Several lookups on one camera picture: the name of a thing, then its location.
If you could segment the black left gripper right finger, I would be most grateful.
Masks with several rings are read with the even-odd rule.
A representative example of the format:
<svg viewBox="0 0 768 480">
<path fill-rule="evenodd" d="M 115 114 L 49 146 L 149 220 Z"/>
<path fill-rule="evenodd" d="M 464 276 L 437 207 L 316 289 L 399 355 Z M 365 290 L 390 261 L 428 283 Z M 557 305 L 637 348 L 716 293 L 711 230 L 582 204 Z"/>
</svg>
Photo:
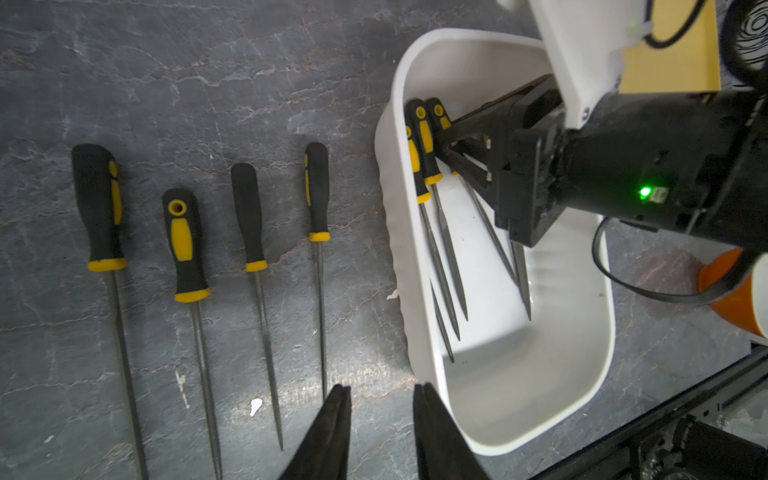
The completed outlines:
<svg viewBox="0 0 768 480">
<path fill-rule="evenodd" d="M 431 383 L 416 384 L 414 434 L 419 479 L 488 479 Z"/>
</svg>

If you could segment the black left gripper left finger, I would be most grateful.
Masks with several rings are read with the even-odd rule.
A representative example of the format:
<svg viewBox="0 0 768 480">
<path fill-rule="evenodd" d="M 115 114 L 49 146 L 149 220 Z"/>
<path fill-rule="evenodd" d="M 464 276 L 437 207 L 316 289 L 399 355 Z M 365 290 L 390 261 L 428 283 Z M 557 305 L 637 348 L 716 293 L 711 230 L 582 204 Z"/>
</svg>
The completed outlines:
<svg viewBox="0 0 768 480">
<path fill-rule="evenodd" d="M 350 386 L 333 386 L 280 479 L 347 478 L 351 402 Z"/>
</svg>

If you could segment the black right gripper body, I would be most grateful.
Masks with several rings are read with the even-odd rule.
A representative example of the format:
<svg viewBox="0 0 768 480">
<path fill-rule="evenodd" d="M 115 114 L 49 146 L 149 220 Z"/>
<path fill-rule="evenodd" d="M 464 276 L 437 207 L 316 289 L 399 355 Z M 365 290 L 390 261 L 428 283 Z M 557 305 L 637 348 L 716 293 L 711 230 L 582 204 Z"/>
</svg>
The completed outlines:
<svg viewBox="0 0 768 480">
<path fill-rule="evenodd" d="M 438 158 L 488 203 L 495 226 L 526 247 L 564 210 L 552 191 L 564 114 L 557 82 L 545 74 L 433 130 Z"/>
</svg>

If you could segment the white storage box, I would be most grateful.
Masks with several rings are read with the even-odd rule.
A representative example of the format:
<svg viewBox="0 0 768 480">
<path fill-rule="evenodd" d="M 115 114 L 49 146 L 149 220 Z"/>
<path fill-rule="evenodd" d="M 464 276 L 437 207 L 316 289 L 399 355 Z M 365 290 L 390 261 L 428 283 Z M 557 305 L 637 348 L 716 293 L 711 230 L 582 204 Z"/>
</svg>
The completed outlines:
<svg viewBox="0 0 768 480">
<path fill-rule="evenodd" d="M 438 300 L 453 349 L 451 363 L 430 290 L 438 288 L 405 134 L 412 98 L 439 98 L 458 117 L 548 73 L 543 44 L 518 35 L 442 28 L 404 53 L 375 134 L 383 205 L 411 367 L 438 390 L 471 450 L 513 451 L 591 400 L 614 352 L 611 285 L 591 257 L 595 214 L 568 209 L 526 253 L 528 319 L 467 191 L 453 176 L 439 190 L 464 284 L 468 316 L 461 339 Z"/>
</svg>

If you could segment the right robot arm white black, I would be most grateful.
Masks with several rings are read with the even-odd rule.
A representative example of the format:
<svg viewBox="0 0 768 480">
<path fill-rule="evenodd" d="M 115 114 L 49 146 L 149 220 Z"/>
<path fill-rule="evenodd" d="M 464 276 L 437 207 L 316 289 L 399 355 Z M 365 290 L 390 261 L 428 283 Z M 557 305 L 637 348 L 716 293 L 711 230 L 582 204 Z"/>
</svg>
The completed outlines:
<svg viewBox="0 0 768 480">
<path fill-rule="evenodd" d="M 439 127 L 440 158 L 536 245 L 567 208 L 765 252 L 767 72 L 738 42 L 754 1 L 730 3 L 719 49 L 740 88 L 623 93 L 622 51 L 677 44 L 699 18 L 653 34 L 650 1 L 535 1 L 551 72 Z"/>
</svg>

